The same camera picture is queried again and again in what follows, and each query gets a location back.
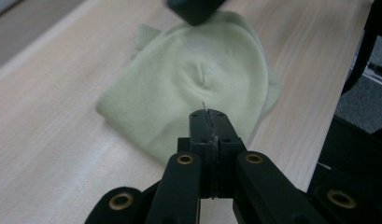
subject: black mechanical part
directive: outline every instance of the black mechanical part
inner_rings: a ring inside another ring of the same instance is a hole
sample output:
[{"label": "black mechanical part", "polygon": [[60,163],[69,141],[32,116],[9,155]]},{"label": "black mechanical part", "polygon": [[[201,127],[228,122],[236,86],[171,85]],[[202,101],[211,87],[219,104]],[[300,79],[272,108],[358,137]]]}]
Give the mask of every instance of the black mechanical part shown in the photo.
[{"label": "black mechanical part", "polygon": [[167,0],[166,4],[182,20],[196,26],[207,21],[225,0]]},{"label": "black mechanical part", "polygon": [[199,222],[202,162],[194,153],[172,156],[149,209],[146,223]]},{"label": "black mechanical part", "polygon": [[382,223],[382,214],[348,189],[318,187],[312,203],[330,223]]},{"label": "black mechanical part", "polygon": [[247,151],[217,110],[190,114],[190,137],[178,138],[177,151],[160,182],[142,193],[111,190],[86,223],[199,223],[200,199],[215,197],[233,199],[241,224],[382,223],[372,206],[345,189],[323,188],[308,198],[268,157]]},{"label": "black mechanical part", "polygon": [[236,157],[246,147],[228,117],[212,109],[191,113],[185,148],[203,158],[201,198],[232,198]]},{"label": "black mechanical part", "polygon": [[249,199],[262,223],[326,223],[268,157],[245,151],[237,161],[237,178],[247,195],[237,201]]}]

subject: wood grain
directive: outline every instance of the wood grain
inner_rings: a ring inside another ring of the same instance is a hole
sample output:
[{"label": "wood grain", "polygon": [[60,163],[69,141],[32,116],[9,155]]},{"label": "wood grain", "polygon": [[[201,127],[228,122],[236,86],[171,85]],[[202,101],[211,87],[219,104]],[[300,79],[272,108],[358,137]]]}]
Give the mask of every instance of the wood grain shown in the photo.
[{"label": "wood grain", "polygon": [[[371,1],[233,0],[282,80],[248,149],[306,190]],[[0,223],[82,223],[110,189],[145,189],[163,167],[94,110],[131,61],[140,23],[179,22],[161,1],[27,0],[0,17]],[[236,223],[228,200],[202,223]]]}]

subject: screw hole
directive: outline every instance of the screw hole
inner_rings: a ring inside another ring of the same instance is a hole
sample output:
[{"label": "screw hole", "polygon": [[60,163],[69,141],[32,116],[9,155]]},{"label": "screw hole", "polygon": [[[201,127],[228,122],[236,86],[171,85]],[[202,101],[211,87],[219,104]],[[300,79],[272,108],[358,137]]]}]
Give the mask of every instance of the screw hole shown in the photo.
[{"label": "screw hole", "polygon": [[188,165],[193,163],[193,157],[189,155],[182,155],[177,158],[179,164]]},{"label": "screw hole", "polygon": [[259,155],[248,154],[248,155],[246,155],[246,161],[251,162],[251,163],[259,164],[259,163],[263,162],[263,159]]},{"label": "screw hole", "polygon": [[344,193],[342,190],[330,189],[327,192],[327,197],[331,201],[340,207],[353,209],[357,206],[356,201],[348,194]]},{"label": "screw hole", "polygon": [[123,210],[133,203],[133,195],[128,192],[116,194],[109,200],[109,207],[112,210]]}]

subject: gray floor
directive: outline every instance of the gray floor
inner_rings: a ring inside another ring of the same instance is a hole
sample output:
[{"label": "gray floor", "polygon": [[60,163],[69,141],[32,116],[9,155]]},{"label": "gray floor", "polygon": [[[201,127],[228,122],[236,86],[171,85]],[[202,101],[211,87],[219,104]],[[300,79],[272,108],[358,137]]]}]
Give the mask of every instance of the gray floor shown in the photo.
[{"label": "gray floor", "polygon": [[[376,41],[370,62],[382,66],[382,37]],[[381,129],[382,85],[368,77],[362,77],[353,89],[341,96],[335,115],[367,133]]]}]

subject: green fabric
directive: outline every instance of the green fabric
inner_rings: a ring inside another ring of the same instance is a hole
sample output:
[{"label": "green fabric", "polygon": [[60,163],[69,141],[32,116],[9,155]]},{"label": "green fabric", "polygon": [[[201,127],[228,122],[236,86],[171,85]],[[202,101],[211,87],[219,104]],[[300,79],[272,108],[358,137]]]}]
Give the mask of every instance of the green fabric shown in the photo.
[{"label": "green fabric", "polygon": [[103,94],[97,111],[166,163],[177,152],[177,139],[189,136],[189,114],[203,104],[227,114],[247,142],[278,95],[279,80],[250,24],[219,12],[196,27],[181,23],[160,32],[140,26],[134,60]]}]

